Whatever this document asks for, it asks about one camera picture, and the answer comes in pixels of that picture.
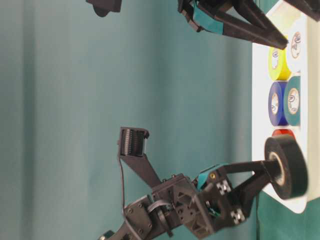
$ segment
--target white tape roll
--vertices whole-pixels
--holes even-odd
[[[303,66],[306,54],[306,23],[300,18],[296,20],[288,32],[286,63],[292,73],[297,73]]]

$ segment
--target teal tape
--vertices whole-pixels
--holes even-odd
[[[214,165],[214,166],[211,166],[209,168],[207,168],[206,170],[203,170],[199,176],[198,176],[198,184],[197,184],[197,189],[199,191],[201,191],[203,185],[205,184],[205,182],[207,181],[207,178],[208,178],[208,175],[209,173],[211,173],[212,171],[220,168],[221,166],[224,166],[226,165],[227,163],[222,163],[222,164],[217,164],[217,165]]]
[[[291,126],[300,125],[300,76],[293,76],[287,83],[283,97],[284,116]]]
[[[207,14],[205,14],[202,10],[198,8],[198,1],[193,1],[193,20],[196,24],[203,27],[205,30],[222,35],[224,32],[224,24],[223,22],[214,20]]]

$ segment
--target teal curtain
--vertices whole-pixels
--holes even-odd
[[[99,18],[85,1],[11,0],[0,22],[0,239],[116,231],[120,126],[150,131],[161,179],[251,160],[251,44],[194,32],[177,1]],[[124,171],[127,203],[150,193]],[[255,215],[210,239],[255,239]]]

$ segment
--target label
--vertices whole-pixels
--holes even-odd
[[[279,97],[278,94],[274,93],[271,98],[271,111],[274,115],[277,114],[279,109]]]
[[[291,55],[294,59],[298,58],[301,52],[301,34],[296,32],[291,41]]]
[[[279,62],[279,53],[277,49],[272,52],[272,69],[276,69]]]
[[[294,115],[299,110],[300,96],[296,88],[291,88],[288,95],[288,108],[289,112]]]

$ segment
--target cable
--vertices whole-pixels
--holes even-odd
[[[161,199],[161,200],[155,201],[150,206],[148,206],[147,211],[148,213],[151,213],[153,210],[161,206],[172,206],[172,204],[166,200]]]
[[[121,211],[122,211],[122,216],[124,219],[125,224],[128,226],[129,230],[132,232],[132,234],[135,236],[137,240],[142,240],[141,237],[138,235],[136,230],[131,226],[130,222],[128,221],[126,214],[125,214],[125,181],[124,181],[124,169],[121,164],[121,159],[120,156],[118,156],[118,164],[120,167],[120,177],[121,177]]]

